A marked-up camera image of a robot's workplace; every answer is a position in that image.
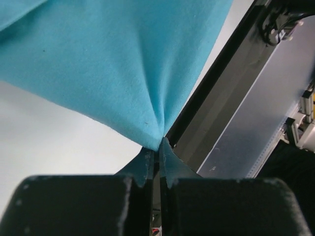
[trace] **turquoise cloth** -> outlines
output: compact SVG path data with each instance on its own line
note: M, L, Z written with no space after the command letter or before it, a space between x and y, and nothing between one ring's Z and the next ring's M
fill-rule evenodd
M231 2L1 0L0 79L157 150Z

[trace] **cable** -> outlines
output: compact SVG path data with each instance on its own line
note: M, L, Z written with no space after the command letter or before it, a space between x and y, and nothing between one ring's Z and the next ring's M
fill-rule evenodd
M297 22L297 21L300 21L300 20L302 20L302 19L304 19L304 18L306 18L306 17L310 17L310 16L315 16L315 12L305 13L305 14L303 14L303 15L300 15L300 16L297 16L297 17L294 17L294 18L291 18L291 19L289 19L287 22L285 22L285 23L284 23L282 26L280 26L279 29L278 29L278 33L277 33L278 41L277 41L276 43L273 43L273 42L270 41L270 37L269 37L269 36L271 35L271 31L272 31L273 29L269 28L268 31L266 32L266 34L267 34L267 37L266 37L267 43L268 43L269 45L271 45L271 46L277 46L277 45L282 41L281 38L280 38L280 33L281 33L281 31L282 31L287 25L290 25L290 24L292 24L292 23L295 23L295 22Z

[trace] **gray metal plate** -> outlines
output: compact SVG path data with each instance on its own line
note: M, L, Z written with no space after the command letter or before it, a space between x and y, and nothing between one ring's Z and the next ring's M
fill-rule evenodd
M203 177L253 177L288 114L311 81L315 17L273 52L247 96L200 166Z

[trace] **white background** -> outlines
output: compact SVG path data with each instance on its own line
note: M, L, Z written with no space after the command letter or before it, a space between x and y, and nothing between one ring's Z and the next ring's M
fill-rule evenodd
M196 84L252 2L234 0ZM97 121L0 82L0 216L15 187L25 177L113 174L140 148Z

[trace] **fabric fold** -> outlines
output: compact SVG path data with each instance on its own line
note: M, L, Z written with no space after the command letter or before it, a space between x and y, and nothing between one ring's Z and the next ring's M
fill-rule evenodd
M0 80L153 150L185 103L232 3L3 1L11 3L0 3L0 12L10 6L14 14L0 20Z

